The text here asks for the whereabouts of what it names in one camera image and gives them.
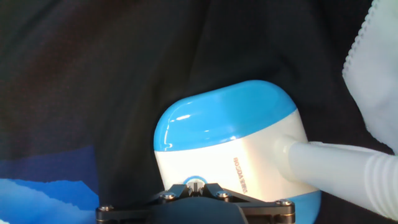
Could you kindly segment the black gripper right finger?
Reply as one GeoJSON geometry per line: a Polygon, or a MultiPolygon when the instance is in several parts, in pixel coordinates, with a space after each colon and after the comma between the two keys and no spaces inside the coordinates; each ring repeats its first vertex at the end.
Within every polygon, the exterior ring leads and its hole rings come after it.
{"type": "Polygon", "coordinates": [[[248,223],[295,223],[295,204],[288,199],[264,202],[222,188],[218,184],[205,184],[200,187],[198,183],[195,183],[195,196],[213,198],[237,205],[243,212],[248,223]]]}

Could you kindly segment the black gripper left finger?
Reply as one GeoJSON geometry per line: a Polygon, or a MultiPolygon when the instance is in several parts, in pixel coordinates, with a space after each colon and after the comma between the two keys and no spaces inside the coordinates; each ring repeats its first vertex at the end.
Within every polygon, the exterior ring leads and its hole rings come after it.
{"type": "Polygon", "coordinates": [[[190,197],[194,188],[186,184],[174,184],[169,190],[157,193],[148,199],[126,207],[100,205],[96,209],[96,223],[141,222],[145,220],[153,206],[163,205],[190,197]]]}

